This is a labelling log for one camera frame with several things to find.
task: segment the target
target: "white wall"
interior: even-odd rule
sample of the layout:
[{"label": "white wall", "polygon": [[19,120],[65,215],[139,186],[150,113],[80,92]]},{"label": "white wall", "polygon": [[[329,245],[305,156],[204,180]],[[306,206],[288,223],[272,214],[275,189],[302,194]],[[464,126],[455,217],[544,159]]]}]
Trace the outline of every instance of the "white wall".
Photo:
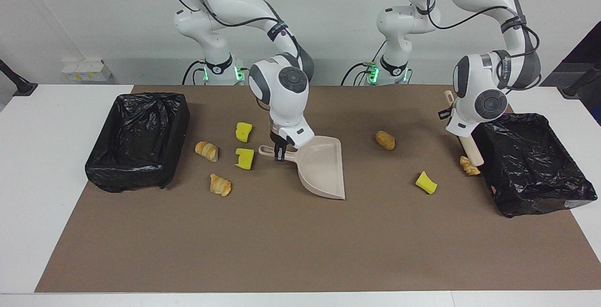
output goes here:
[{"label": "white wall", "polygon": [[[352,63],[371,59],[383,40],[380,9],[406,0],[268,0],[316,59],[316,82],[339,83]],[[549,74],[601,19],[599,0],[520,0],[541,36],[543,75]],[[468,13],[438,0],[444,24]],[[178,83],[197,44],[180,36],[176,0],[0,0],[0,57],[39,83],[60,82],[62,59],[103,58],[119,83]],[[247,65],[276,52],[256,29],[225,29]],[[498,24],[485,16],[450,31],[412,36],[414,82],[449,83],[465,54],[504,47]]]}]

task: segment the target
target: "black plastic bag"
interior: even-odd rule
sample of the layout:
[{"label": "black plastic bag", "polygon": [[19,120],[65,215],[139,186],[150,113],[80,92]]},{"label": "black plastic bag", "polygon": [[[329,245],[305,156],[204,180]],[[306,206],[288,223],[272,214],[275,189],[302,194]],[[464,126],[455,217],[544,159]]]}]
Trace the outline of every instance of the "black plastic bag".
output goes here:
[{"label": "black plastic bag", "polygon": [[189,120],[179,93],[120,95],[85,164],[88,179],[112,193],[164,189],[176,172]]},{"label": "black plastic bag", "polygon": [[472,135],[485,160],[480,170],[505,217],[543,215],[597,200],[545,117],[505,114]]}]

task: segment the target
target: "white table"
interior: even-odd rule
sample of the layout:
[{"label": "white table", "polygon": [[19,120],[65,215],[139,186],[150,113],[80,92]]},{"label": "white table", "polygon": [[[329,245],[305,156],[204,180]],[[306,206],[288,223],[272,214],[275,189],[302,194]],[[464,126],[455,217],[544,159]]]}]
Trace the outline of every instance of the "white table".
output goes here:
[{"label": "white table", "polygon": [[[598,307],[593,292],[311,294],[34,294],[87,182],[84,163],[117,95],[132,86],[40,85],[0,112],[0,306]],[[515,112],[545,115],[601,191],[601,127],[554,88],[509,94]],[[573,214],[601,258],[601,202]]]}]

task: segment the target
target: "croissant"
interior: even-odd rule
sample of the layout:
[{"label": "croissant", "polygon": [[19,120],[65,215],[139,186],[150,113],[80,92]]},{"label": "croissant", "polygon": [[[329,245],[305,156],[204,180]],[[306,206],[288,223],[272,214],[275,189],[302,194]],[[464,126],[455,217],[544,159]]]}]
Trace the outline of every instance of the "croissant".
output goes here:
[{"label": "croissant", "polygon": [[222,197],[227,197],[231,191],[231,182],[225,178],[221,178],[216,174],[211,175],[211,192],[220,194]]},{"label": "croissant", "polygon": [[199,142],[196,144],[194,151],[213,163],[216,163],[217,159],[219,159],[219,156],[217,155],[219,149],[217,146],[208,142]]},{"label": "croissant", "polygon": [[376,133],[376,142],[378,142],[381,147],[387,149],[388,151],[394,150],[394,147],[396,146],[396,142],[392,134],[384,131],[378,131],[378,133]]},{"label": "croissant", "polygon": [[463,170],[466,172],[466,174],[468,174],[468,175],[479,175],[480,174],[480,170],[478,170],[477,167],[472,165],[472,162],[470,161],[470,159],[468,157],[461,157],[459,159],[459,163],[461,164],[461,166],[462,166]]}]

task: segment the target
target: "food item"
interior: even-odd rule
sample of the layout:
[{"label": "food item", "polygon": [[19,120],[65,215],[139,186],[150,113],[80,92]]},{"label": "food item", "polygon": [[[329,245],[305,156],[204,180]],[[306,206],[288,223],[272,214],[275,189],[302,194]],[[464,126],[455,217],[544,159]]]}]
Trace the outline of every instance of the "food item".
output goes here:
[{"label": "food item", "polygon": [[434,183],[425,172],[421,172],[421,175],[417,179],[415,185],[421,187],[422,190],[426,191],[428,194],[434,194],[438,185]]},{"label": "food item", "polygon": [[251,134],[253,126],[248,123],[238,123],[236,125],[236,138],[243,143],[248,142],[248,136]]},{"label": "food item", "polygon": [[388,151],[394,150],[394,147],[396,146],[396,142],[392,134],[384,131],[378,131],[378,133],[376,133],[376,142],[378,142],[381,147],[387,149]]},{"label": "food item", "polygon": [[466,172],[466,174],[468,174],[468,175],[479,175],[480,174],[480,170],[478,170],[477,167],[472,165],[472,163],[468,157],[461,157],[459,159],[459,163],[461,164],[461,166],[462,166],[463,170]]},{"label": "food item", "polygon": [[227,197],[231,192],[231,182],[216,174],[211,175],[211,192]]},{"label": "food item", "polygon": [[217,159],[219,159],[219,148],[208,142],[199,142],[198,144],[196,144],[194,151],[199,155],[205,157],[206,159],[212,161],[213,163],[216,163]]},{"label": "food item", "polygon": [[253,158],[255,156],[255,150],[251,149],[236,149],[236,155],[239,155],[238,166],[243,170],[250,170],[253,166]]}]

